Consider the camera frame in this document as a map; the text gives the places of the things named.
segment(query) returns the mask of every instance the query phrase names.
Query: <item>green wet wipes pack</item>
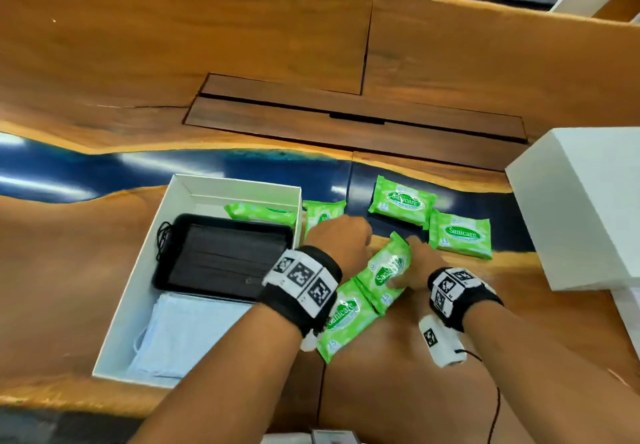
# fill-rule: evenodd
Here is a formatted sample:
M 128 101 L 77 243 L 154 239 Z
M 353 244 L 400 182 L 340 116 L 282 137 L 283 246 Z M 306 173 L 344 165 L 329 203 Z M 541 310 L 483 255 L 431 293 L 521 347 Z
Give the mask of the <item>green wet wipes pack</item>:
M 317 348 L 329 363 L 336 352 L 378 318 L 354 279 L 338 287 L 335 312 L 320 336 Z
M 307 228 L 305 229 L 305 237 L 310 229 L 325 220 L 331 220 L 344 214 L 344 207 L 347 206 L 346 201 L 337 203 L 322 203 L 319 201 L 303 201 L 302 206 L 307 210 Z
M 367 300 L 381 314 L 402 294 L 404 289 L 387 287 L 388 279 L 404 274 L 411 264 L 411 248 L 395 231 L 391 241 L 355 278 Z
M 295 211 L 267 208 L 247 203 L 232 203 L 225 206 L 225 211 L 232 220 L 242 221 L 270 221 L 280 225 L 296 226 L 298 215 Z
M 431 212 L 429 245 L 434 249 L 491 260 L 491 223 L 455 214 Z
M 409 188 L 378 176 L 369 213 L 391 216 L 428 230 L 429 215 L 437 198 L 435 194 Z

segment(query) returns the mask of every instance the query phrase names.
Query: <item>hand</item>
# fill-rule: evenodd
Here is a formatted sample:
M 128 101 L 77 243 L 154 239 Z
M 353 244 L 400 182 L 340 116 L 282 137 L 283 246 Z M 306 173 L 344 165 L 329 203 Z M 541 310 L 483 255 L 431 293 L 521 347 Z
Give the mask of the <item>hand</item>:
M 441 267 L 448 267 L 437 250 L 429 244 L 423 244 L 420 238 L 412 235 L 406 239 L 411 247 L 411 265 L 403 275 L 387 281 L 387 286 L 400 289 L 411 287 L 414 290 L 427 289 L 429 276 Z
M 371 243 L 371 225 L 361 216 L 343 214 L 314 226 L 305 245 L 328 254 L 342 270 L 342 280 L 361 272 L 369 261 L 367 246 Z

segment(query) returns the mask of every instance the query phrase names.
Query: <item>person's right arm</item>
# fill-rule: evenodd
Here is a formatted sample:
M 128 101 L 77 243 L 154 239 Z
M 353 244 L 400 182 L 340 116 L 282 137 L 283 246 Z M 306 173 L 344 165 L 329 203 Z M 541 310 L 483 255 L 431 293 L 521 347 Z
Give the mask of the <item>person's right arm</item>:
M 425 289 L 446 264 L 417 237 L 408 241 L 412 266 L 394 285 Z M 536 442 L 640 443 L 640 397 L 606 371 L 492 301 L 471 306 L 463 327 Z

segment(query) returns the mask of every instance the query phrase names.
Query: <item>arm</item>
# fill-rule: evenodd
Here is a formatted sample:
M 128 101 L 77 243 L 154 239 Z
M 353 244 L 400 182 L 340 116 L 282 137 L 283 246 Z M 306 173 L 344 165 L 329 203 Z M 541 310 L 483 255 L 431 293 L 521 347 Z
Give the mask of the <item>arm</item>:
M 426 289 L 446 263 L 417 237 L 412 265 L 393 286 Z M 536 442 L 640 442 L 640 397 L 500 304 L 473 304 L 462 319 L 505 398 Z
M 366 267 L 371 227 L 340 216 L 309 230 L 343 280 Z M 131 444 L 255 444 L 266 432 L 302 341 L 298 326 L 255 304 L 142 424 Z

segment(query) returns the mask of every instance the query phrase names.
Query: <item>green oval label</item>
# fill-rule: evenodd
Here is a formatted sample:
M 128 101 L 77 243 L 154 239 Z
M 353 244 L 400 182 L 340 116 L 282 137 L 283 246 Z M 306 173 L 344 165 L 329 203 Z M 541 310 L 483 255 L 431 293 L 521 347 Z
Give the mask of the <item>green oval label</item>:
M 275 208 L 267 208 L 267 211 L 270 211 L 271 213 L 279 213 L 279 214 L 293 213 L 293 211 L 286 211 L 284 209 L 275 209 Z
M 483 236 L 476 230 L 471 230 L 465 226 L 448 226 L 444 231 L 454 238 L 465 240 L 466 242 L 478 242 Z
M 392 277 L 402 272 L 404 267 L 404 260 L 401 258 L 393 258 L 388 262 L 388 265 L 381 267 L 374 278 L 376 286 L 382 287 Z
M 347 326 L 360 312 L 360 306 L 355 299 L 347 299 L 342 301 L 335 308 L 329 324 L 326 325 L 327 331 L 334 331 Z
M 404 209 L 416 210 L 422 207 L 422 201 L 418 198 L 414 198 L 407 193 L 399 193 L 397 191 L 393 191 L 389 193 L 387 198 L 390 202 Z

